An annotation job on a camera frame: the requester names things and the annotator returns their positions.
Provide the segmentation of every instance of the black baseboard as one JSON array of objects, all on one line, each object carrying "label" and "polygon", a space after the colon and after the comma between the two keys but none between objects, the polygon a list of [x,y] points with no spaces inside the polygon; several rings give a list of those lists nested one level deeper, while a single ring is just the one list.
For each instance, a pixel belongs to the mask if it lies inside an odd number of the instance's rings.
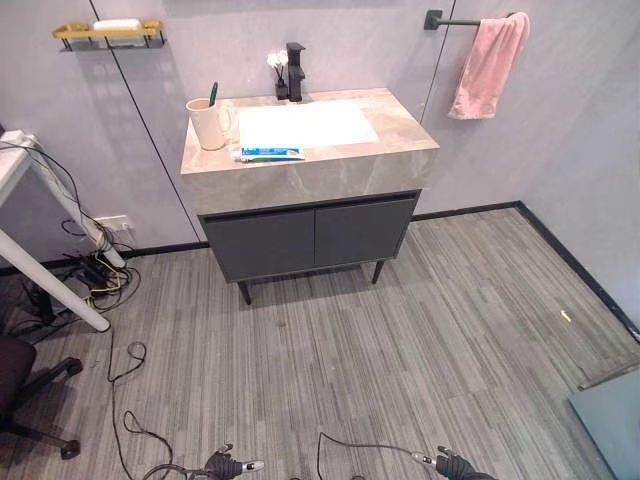
[{"label": "black baseboard", "polygon": [[635,340],[640,343],[640,330],[638,327],[631,321],[631,319],[627,316],[626,313],[620,308],[620,306],[616,303],[616,301],[609,295],[602,285],[598,283],[598,281],[593,278],[593,276],[587,271],[586,268],[578,261],[576,257],[574,257],[571,252],[565,247],[558,238],[551,233],[542,221],[536,217],[535,213],[533,213],[529,208],[522,202],[515,202],[515,208],[520,212],[529,224],[540,234],[542,238],[555,250],[555,252],[562,257],[562,259],[567,262],[567,265],[571,267],[571,269],[576,272],[576,274],[580,277],[580,279],[591,289],[593,293],[605,304],[605,306],[609,309],[613,315],[622,322],[627,331],[631,334]]},{"label": "black baseboard", "polygon": [[624,325],[631,336],[640,343],[640,330],[631,321],[626,313],[620,308],[616,301],[609,295],[602,285],[587,271],[586,268],[574,257],[558,238],[551,233],[551,230],[529,210],[529,208],[521,201],[506,203],[494,203],[492,205],[481,205],[478,207],[461,208],[459,210],[445,210],[442,212],[423,213],[411,217],[411,221],[431,220],[434,218],[451,217],[454,215],[465,215],[468,213],[487,212],[490,210],[499,210],[503,208],[515,208],[518,210],[529,224],[540,234],[540,236],[549,244],[553,250],[576,272],[580,279],[591,289],[593,293],[600,299],[609,311]]},{"label": "black baseboard", "polygon": [[[209,248],[209,242],[180,243],[178,245],[165,245],[162,247],[138,248],[135,250],[122,250],[119,253],[122,258],[126,259],[142,257],[145,255],[159,255],[161,253],[183,252],[185,250],[196,250],[198,248]],[[41,263],[47,270],[70,267],[75,264],[74,260],[71,258],[48,260]],[[20,273],[20,271],[15,267],[0,268],[0,277],[15,275],[16,273]]]},{"label": "black baseboard", "polygon": [[442,217],[454,217],[456,215],[466,215],[468,213],[488,212],[490,210],[500,210],[503,208],[516,208],[518,206],[518,203],[522,203],[522,202],[518,200],[515,202],[492,203],[491,205],[480,205],[479,207],[459,208],[457,210],[443,210],[441,212],[419,213],[418,215],[414,215],[413,217],[411,217],[411,221],[419,222],[421,220],[432,220],[434,218],[442,218]]},{"label": "black baseboard", "polygon": [[[422,213],[411,217],[412,222],[421,220],[431,220],[434,218],[452,217],[455,215],[465,215],[468,213],[487,212],[490,210],[500,210],[504,208],[515,208],[518,210],[529,224],[540,234],[540,236],[553,248],[553,250],[560,255],[560,257],[576,272],[580,279],[596,294],[596,296],[604,303],[609,311],[624,325],[629,331],[631,336],[640,343],[640,330],[631,321],[626,313],[620,308],[616,301],[609,295],[604,288],[598,283],[598,281],[587,271],[586,268],[574,257],[571,252],[565,247],[558,238],[551,233],[542,221],[536,217],[536,215],[529,210],[529,208],[521,201],[505,203],[494,203],[491,205],[481,205],[478,207],[460,208],[458,210],[445,210],[442,212]],[[164,247],[152,247],[152,248],[140,248],[131,251],[121,251],[122,258],[141,257],[145,255],[158,255],[162,253],[171,252],[183,252],[186,250],[195,250],[199,248],[208,248],[208,242],[194,242],[194,243],[182,243],[178,245],[167,245]],[[71,259],[51,260],[48,262],[42,262],[42,265],[47,269],[68,267],[73,264]],[[20,273],[15,267],[1,268],[0,276],[13,275]]]},{"label": "black baseboard", "polygon": [[159,255],[161,253],[184,252],[186,250],[198,250],[209,248],[209,242],[180,243],[178,245],[166,245],[164,247],[138,248],[120,252],[122,258],[144,257],[145,255]]}]

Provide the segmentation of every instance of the gray carpet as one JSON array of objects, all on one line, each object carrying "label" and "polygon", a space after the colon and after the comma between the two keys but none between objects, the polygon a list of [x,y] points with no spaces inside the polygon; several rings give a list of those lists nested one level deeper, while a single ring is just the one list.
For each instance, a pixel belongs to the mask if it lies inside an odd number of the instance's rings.
[{"label": "gray carpet", "polygon": [[[567,397],[638,344],[514,210],[413,223],[378,285],[373,264],[254,282],[251,307],[209,250],[131,263],[143,284],[108,315],[116,368],[132,340],[149,355],[118,408],[165,435],[179,464],[202,466],[230,441],[240,459],[266,461],[255,480],[316,479],[323,430],[426,453],[448,445],[501,480],[610,478]],[[0,279],[0,294],[19,295],[15,277]],[[11,321],[16,312],[5,308]],[[78,323],[38,344],[37,366],[73,355],[85,371],[18,419],[78,437],[83,451],[65,462],[2,434],[0,479],[125,478],[108,341]],[[136,478],[166,460],[158,442],[122,437]],[[321,454],[325,479],[436,478],[397,453],[324,444]]]}]

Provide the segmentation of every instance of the pink towel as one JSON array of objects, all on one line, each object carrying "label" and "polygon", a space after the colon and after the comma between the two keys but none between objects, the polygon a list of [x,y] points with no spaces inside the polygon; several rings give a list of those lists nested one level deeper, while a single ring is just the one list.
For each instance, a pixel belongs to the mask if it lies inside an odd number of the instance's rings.
[{"label": "pink towel", "polygon": [[493,118],[509,70],[528,36],[526,13],[480,21],[449,112],[451,118]]}]

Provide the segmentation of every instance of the white desk leg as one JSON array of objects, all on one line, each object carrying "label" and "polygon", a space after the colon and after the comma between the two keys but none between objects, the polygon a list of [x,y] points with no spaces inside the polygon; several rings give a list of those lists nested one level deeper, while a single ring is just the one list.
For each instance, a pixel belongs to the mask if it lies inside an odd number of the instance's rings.
[{"label": "white desk leg", "polygon": [[93,328],[99,332],[104,332],[109,329],[110,324],[106,318],[84,303],[80,297],[48,272],[46,268],[40,265],[1,229],[0,256],[15,265],[18,270],[40,285],[40,287],[49,292],[49,294],[56,297],[62,304],[67,306]]}]

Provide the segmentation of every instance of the office chair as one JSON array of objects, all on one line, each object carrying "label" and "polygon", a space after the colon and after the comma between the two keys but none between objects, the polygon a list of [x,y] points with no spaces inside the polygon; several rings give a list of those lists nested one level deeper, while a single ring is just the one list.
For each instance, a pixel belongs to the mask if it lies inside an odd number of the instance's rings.
[{"label": "office chair", "polygon": [[0,336],[0,432],[14,433],[59,447],[62,459],[68,460],[80,453],[79,441],[65,441],[19,425],[12,420],[12,415],[62,372],[66,371],[69,377],[80,373],[82,362],[69,357],[25,385],[35,359],[36,349],[31,344],[17,338]]}]

